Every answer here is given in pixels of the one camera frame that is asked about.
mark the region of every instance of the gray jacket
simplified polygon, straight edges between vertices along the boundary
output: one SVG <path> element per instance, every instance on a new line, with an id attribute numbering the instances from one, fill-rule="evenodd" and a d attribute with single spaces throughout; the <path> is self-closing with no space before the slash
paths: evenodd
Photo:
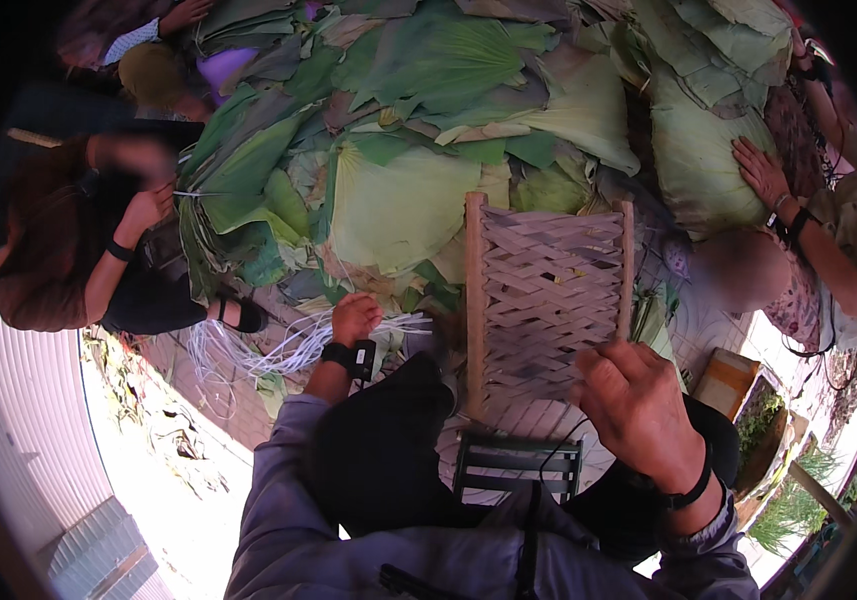
<path id="1" fill-rule="evenodd" d="M 605 558 L 595 537 L 534 483 L 475 529 L 411 527 L 339 540 L 298 477 L 302 449 L 327 408 L 311 395 L 289 396 L 271 440 L 255 449 L 226 598 L 397 598 L 403 591 L 509 599 L 517 597 L 517 577 L 542 600 L 758 598 L 735 550 L 741 534 L 728 492 L 705 529 L 662 539 L 652 580 Z"/>

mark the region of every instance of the floral shirt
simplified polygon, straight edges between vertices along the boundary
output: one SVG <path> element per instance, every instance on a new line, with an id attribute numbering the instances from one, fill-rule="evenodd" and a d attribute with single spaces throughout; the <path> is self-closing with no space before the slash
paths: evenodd
<path id="1" fill-rule="evenodd" d="M 819 313 L 822 302 L 818 290 L 818 276 L 802 258 L 785 246 L 773 231 L 761 227 L 758 229 L 778 243 L 788 257 L 791 279 L 788 286 L 774 302 L 761 309 L 776 330 L 802 345 L 806 353 L 819 350 Z"/>

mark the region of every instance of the woman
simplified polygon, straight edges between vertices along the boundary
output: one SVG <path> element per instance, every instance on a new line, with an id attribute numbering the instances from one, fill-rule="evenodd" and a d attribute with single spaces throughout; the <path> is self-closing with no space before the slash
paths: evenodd
<path id="1" fill-rule="evenodd" d="M 808 75 L 812 56 L 796 36 L 794 64 L 829 143 L 852 164 L 834 190 L 794 197 L 781 164 L 748 139 L 733 141 L 740 172 L 787 230 L 728 232 L 688 258 L 693 284 L 727 310 L 762 309 L 806 352 L 857 347 L 857 130 L 837 113 L 820 81 Z"/>
<path id="2" fill-rule="evenodd" d="M 211 108 L 193 96 L 175 52 L 162 41 L 207 17 L 214 0 L 86 0 L 59 32 L 67 65 L 98 70 L 118 63 L 118 77 L 142 106 L 207 123 Z"/>
<path id="3" fill-rule="evenodd" d="M 242 332 L 266 327 L 256 304 L 222 298 L 206 308 L 192 301 L 187 273 L 170 281 L 140 264 L 142 234 L 173 211 L 172 147 L 200 132 L 190 123 L 158 125 L 165 142 L 144 133 L 80 135 L 19 165 L 3 191 L 0 314 L 8 325 L 59 331 L 101 322 L 134 334 L 205 319 Z"/>

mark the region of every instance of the black sandal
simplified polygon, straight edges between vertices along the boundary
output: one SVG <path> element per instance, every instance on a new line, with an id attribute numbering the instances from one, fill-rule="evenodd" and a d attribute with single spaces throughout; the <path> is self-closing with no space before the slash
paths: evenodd
<path id="1" fill-rule="evenodd" d="M 218 320 L 239 333 L 258 333 L 268 326 L 268 311 L 255 304 L 249 299 L 237 297 L 221 297 L 222 306 L 218 309 Z M 225 322 L 225 305 L 228 301 L 235 301 L 241 306 L 241 314 L 238 316 L 238 327 Z"/>

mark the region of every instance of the green metal stool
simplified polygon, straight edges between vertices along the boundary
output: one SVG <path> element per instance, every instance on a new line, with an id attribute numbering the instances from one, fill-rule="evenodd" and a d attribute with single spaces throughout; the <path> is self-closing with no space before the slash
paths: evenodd
<path id="1" fill-rule="evenodd" d="M 532 472 L 538 479 L 542 463 L 548 455 L 554 456 L 545 463 L 542 477 L 552 494 L 561 495 L 559 503 L 573 498 L 578 493 L 578 475 L 582 470 L 582 442 L 563 443 L 551 439 L 496 438 L 469 431 L 462 432 L 462 443 L 458 449 L 458 462 L 452 482 L 455 497 L 462 499 L 465 488 L 514 492 L 531 485 L 530 478 L 516 475 L 494 477 L 492 475 L 469 474 L 469 467 L 506 469 L 507 471 Z M 512 454 L 494 451 L 511 451 Z M 548 474 L 562 474 L 561 479 L 549 479 Z"/>

